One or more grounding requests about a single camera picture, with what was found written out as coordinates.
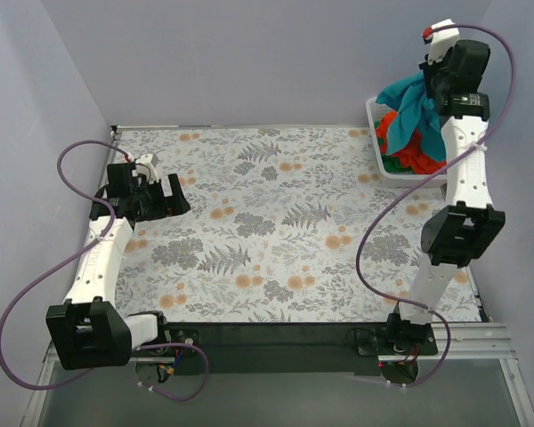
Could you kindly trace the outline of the teal t shirt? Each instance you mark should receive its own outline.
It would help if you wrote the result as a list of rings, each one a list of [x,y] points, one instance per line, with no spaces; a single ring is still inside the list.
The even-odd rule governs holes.
[[[422,136],[421,151],[435,162],[446,160],[440,117],[435,110],[434,100],[427,97],[422,71],[385,87],[377,95],[376,103],[396,112],[386,133],[387,155],[405,149],[413,132],[419,131]]]

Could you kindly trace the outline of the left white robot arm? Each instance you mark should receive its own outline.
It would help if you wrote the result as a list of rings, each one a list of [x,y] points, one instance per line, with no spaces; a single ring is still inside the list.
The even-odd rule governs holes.
[[[75,282],[63,303],[49,307],[45,317],[67,370],[123,366],[141,346],[154,356],[171,347],[162,312],[123,317],[115,307],[117,278],[135,225],[190,210],[174,173],[167,177],[171,193],[165,194],[157,164],[153,154],[110,164],[106,184],[94,195],[86,239],[92,249],[80,257]]]

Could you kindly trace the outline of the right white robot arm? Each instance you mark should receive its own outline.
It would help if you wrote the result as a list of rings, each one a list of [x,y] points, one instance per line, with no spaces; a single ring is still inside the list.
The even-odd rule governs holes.
[[[449,164],[446,205],[425,223],[424,256],[408,299],[397,303],[387,319],[384,340],[395,353],[417,352],[433,339],[431,311],[456,272],[480,258],[506,222],[493,206],[485,151],[478,142],[490,120],[489,98],[478,91],[489,58],[487,44],[460,40],[440,62],[420,66],[426,94],[441,120]]]

